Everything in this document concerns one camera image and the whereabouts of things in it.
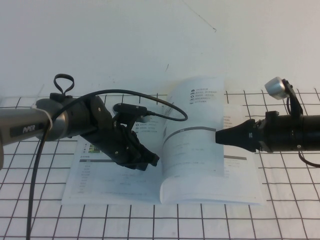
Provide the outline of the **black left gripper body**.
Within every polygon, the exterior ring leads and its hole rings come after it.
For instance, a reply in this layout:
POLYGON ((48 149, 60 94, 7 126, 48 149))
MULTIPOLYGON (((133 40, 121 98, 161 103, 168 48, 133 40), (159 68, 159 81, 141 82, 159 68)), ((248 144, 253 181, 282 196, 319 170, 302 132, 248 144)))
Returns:
POLYGON ((136 136, 132 131, 135 119, 102 116, 95 118, 93 145, 116 164, 125 167, 126 157, 137 156, 136 136))

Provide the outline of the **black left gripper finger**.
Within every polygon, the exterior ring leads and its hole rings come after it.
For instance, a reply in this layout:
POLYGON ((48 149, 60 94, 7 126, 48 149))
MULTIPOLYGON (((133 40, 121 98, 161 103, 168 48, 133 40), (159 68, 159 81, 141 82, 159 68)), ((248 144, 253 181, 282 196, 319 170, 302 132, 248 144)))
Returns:
POLYGON ((124 166, 131 170, 145 171, 149 162, 150 160, 147 156, 127 156, 124 166))
POLYGON ((149 157, 149 165, 156 166, 158 164, 160 157, 157 154, 148 150, 143 144, 141 144, 137 135, 135 136, 135 140, 136 140, 135 148, 138 152, 138 157, 140 156, 149 157))

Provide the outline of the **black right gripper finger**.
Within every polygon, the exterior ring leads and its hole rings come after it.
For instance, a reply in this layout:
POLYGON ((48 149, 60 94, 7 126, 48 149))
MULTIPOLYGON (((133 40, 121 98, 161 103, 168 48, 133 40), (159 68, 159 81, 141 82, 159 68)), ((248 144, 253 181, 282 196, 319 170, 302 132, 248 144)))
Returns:
POLYGON ((216 136, 215 140, 217 144, 238 147, 249 152, 256 152, 260 149, 258 142, 252 140, 251 138, 216 136))
POLYGON ((215 135, 216 137, 254 137, 260 124, 260 120, 249 119, 239 125, 218 130, 215 135))

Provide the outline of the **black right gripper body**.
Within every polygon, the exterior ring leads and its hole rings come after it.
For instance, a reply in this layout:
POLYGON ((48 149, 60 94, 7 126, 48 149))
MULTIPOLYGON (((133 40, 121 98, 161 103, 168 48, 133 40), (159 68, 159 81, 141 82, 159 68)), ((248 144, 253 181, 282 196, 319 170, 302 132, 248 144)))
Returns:
POLYGON ((253 125, 252 137, 259 151, 299 151, 303 147, 303 115, 280 115, 277 111, 268 111, 265 119, 253 125))

